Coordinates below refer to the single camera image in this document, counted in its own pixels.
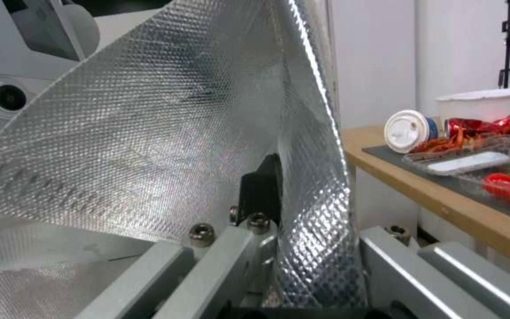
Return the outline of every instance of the wooden table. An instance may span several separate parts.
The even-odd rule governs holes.
[[[510,216],[363,152],[363,148],[385,144],[382,127],[347,129],[342,132],[342,140],[350,165],[510,258]]]

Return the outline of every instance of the disposable coffee cup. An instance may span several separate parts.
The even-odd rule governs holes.
[[[397,112],[385,123],[385,142],[397,153],[409,153],[419,144],[437,137],[436,122],[413,109]]]

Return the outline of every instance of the silver foil bag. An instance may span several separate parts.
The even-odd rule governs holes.
[[[268,305],[360,306],[328,50],[301,0],[174,0],[0,133],[0,214],[143,240],[217,232],[266,154],[283,166]]]

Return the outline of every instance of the red can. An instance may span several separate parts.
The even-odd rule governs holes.
[[[458,130],[464,129],[464,136],[474,137],[478,134],[500,133],[501,127],[481,120],[452,118],[444,121],[445,137],[451,139],[458,134]]]
[[[449,139],[457,135],[458,130],[464,129],[464,135],[474,137],[485,133],[494,133],[499,135],[510,135],[510,115],[493,123],[474,120],[452,118],[444,121],[444,133]]]

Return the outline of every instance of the clear plastic tray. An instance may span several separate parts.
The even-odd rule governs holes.
[[[476,197],[499,204],[503,210],[510,210],[510,182],[486,183],[485,179],[490,174],[502,172],[510,173],[510,163],[485,169],[474,170],[455,175],[460,182],[460,187]]]
[[[451,176],[510,164],[510,136],[483,139],[476,147],[439,153],[414,153],[403,157],[407,165],[431,175]]]

